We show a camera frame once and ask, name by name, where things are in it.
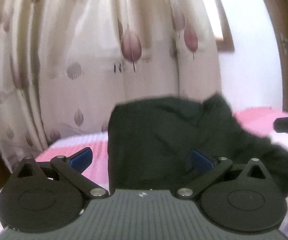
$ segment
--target ribbed surface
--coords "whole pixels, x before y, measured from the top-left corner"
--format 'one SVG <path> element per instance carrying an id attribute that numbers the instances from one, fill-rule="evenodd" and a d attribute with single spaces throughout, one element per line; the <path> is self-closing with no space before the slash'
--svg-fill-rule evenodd
<path id="1" fill-rule="evenodd" d="M 257 236 L 225 232 L 191 201 L 169 191 L 140 193 L 118 190 L 108 199 L 93 200 L 78 220 L 60 230 L 32 235 L 7 229 L 0 240 L 286 240 L 277 230 Z"/>

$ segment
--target round black disc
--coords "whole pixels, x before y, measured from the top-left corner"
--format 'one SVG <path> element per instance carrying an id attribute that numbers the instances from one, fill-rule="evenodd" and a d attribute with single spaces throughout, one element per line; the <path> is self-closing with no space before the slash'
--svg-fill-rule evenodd
<path id="1" fill-rule="evenodd" d="M 267 184 L 228 181 L 215 184 L 202 194 L 201 209 L 221 227 L 255 233 L 278 226 L 287 205 L 283 196 L 271 191 Z"/>
<path id="2" fill-rule="evenodd" d="M 73 222 L 83 208 L 80 192 L 57 180 L 22 178 L 0 194 L 1 223 L 27 233 L 53 231 Z"/>

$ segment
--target black garment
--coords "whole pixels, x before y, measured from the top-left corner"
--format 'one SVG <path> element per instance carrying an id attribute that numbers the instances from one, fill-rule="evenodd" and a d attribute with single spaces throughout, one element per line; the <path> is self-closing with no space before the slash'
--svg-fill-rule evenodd
<path id="1" fill-rule="evenodd" d="M 169 97 L 116 106 L 108 125 L 110 188 L 176 190 L 197 176 L 192 149 L 236 164 L 258 158 L 288 196 L 288 152 L 244 131 L 220 95 L 204 103 Z"/>

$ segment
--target bedsheet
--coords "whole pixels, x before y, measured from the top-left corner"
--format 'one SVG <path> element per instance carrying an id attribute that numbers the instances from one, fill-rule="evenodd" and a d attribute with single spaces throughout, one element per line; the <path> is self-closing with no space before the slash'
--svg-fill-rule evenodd
<path id="1" fill-rule="evenodd" d="M 276 134 L 273 131 L 275 119 L 288 117 L 288 113 L 269 108 L 253 108 L 236 112 L 234 115 L 245 130 L 261 137 L 268 136 L 273 143 L 279 143 L 288 149 L 288 141 L 283 144 L 283 140 L 281 140 L 287 135 Z M 36 160 L 49 161 L 57 155 L 70 156 L 84 147 L 90 147 L 93 151 L 93 162 L 82 174 L 108 190 L 107 142 L 107 132 L 66 138 L 54 143 Z M 280 230 L 288 237 L 288 211 Z"/>

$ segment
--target window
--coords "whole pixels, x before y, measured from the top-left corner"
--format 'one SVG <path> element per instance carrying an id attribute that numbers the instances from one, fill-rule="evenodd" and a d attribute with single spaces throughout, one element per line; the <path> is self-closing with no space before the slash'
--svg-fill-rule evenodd
<path id="1" fill-rule="evenodd" d="M 203 0 L 219 52 L 234 52 L 231 30 L 221 0 Z"/>

